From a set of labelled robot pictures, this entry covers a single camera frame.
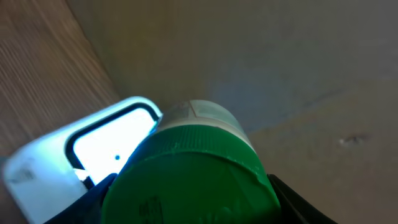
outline plastic lid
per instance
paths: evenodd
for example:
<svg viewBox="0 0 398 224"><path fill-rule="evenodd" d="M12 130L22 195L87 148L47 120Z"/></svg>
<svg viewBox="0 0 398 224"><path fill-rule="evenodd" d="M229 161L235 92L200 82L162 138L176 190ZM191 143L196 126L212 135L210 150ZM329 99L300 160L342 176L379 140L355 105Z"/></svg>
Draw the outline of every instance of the plastic lid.
<svg viewBox="0 0 398 224"><path fill-rule="evenodd" d="M279 220L256 153L229 132L179 126L146 139L105 197L103 223L249 223Z"/></svg>

